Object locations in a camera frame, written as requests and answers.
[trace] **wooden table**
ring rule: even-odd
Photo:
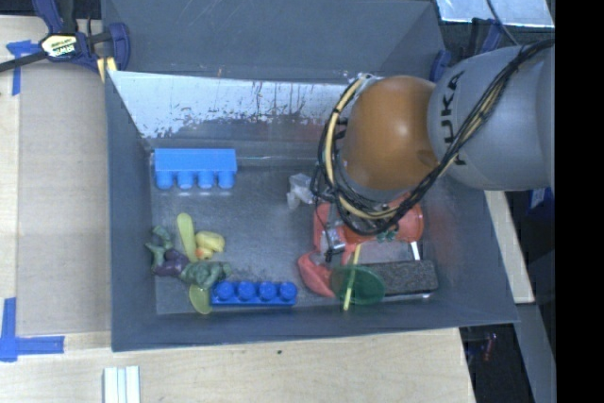
[[[44,34],[45,25],[38,18],[0,16],[0,61],[11,59],[5,48],[7,42],[37,41]],[[48,76],[51,71],[53,76],[61,70],[65,70],[67,76],[80,76],[78,69],[81,68],[51,66],[42,61],[35,69],[23,71],[23,83],[34,76]],[[81,70],[82,76],[91,74]],[[22,150],[26,147],[19,148],[21,96],[11,96],[11,84],[12,72],[0,75],[0,246],[3,249],[0,298],[13,297],[17,289],[24,290],[17,288],[16,281],[27,284],[28,279],[18,277],[19,271],[27,271],[29,263],[41,263],[38,258],[24,257],[23,252],[18,254],[19,241],[24,236],[18,222],[20,155],[24,155]],[[78,153],[78,147],[70,147],[69,140],[63,140],[62,148],[66,153],[70,149]],[[36,152],[40,166],[44,166],[46,156],[42,150]],[[532,302],[534,297],[505,196],[487,193],[487,202],[514,299],[517,303]],[[69,230],[69,224],[63,221],[61,230]],[[53,240],[49,237],[45,244],[50,255],[39,254],[42,262],[52,257]],[[80,308],[69,315],[75,318],[74,327],[78,320],[84,320],[82,327],[85,327],[90,324],[86,321],[97,319],[87,313],[85,292],[73,290],[82,285],[78,281],[86,276],[83,263],[79,272],[70,273],[69,279],[59,282],[64,290],[62,297]],[[112,353],[108,330],[86,331],[81,330],[82,327],[66,334],[64,354],[21,356],[15,363],[0,362],[0,401],[101,401],[104,368],[131,365],[140,368],[144,402],[476,401],[456,328],[320,341]]]

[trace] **orange object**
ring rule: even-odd
[[[348,175],[371,190],[409,190],[438,160],[428,137],[434,84],[414,76],[386,77],[359,94],[342,141]]]
[[[393,202],[393,204],[396,205],[399,203],[400,198]],[[310,259],[310,255],[321,253],[321,237],[325,230],[324,224],[327,222],[328,213],[329,203],[319,205],[314,212],[312,217],[312,245],[314,246],[314,250],[304,254],[298,259],[298,269],[300,270],[302,280],[304,280],[304,283],[311,291],[325,297],[335,297],[335,294],[329,287],[331,270],[327,269],[325,265],[315,264]],[[342,264],[348,262],[348,258],[354,254],[357,244],[376,239],[376,237],[361,236],[346,225],[339,226],[336,229],[340,236],[340,240],[345,243],[344,253],[342,254]],[[417,241],[422,236],[423,232],[424,213],[420,206],[416,204],[398,221],[398,231],[396,232],[394,239],[400,242],[410,243]]]

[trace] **scratched bin wall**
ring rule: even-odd
[[[308,291],[299,275],[296,261],[311,250],[313,206],[290,210],[286,193],[289,176],[311,175],[321,130],[347,80],[310,84],[130,72],[111,78],[148,150],[153,224],[168,228],[183,250],[176,217],[187,212],[195,230],[225,237],[225,252],[212,260],[230,262],[233,279],[290,280],[298,287],[298,306],[336,304]],[[158,189],[157,147],[234,148],[234,187]],[[158,314],[194,312],[180,280],[156,277],[155,286]]]

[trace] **blue tape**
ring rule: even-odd
[[[30,40],[9,42],[7,49],[16,59],[42,51],[39,45]],[[16,67],[12,73],[12,95],[16,96],[19,92],[21,92],[21,68]]]
[[[62,354],[65,336],[20,338],[15,335],[17,299],[4,301],[2,335],[0,336],[0,361],[15,362],[22,355]]]

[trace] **blue toy piece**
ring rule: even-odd
[[[223,280],[210,295],[213,306],[293,306],[298,289],[293,282]]]
[[[2,337],[0,337],[0,361],[15,362],[20,355],[61,354],[65,336],[19,338],[15,335],[16,299],[4,301]]]
[[[235,150],[230,148],[158,148],[155,150],[155,181],[160,190],[176,185],[189,190],[197,182],[199,188],[218,186],[233,188],[237,173]]]

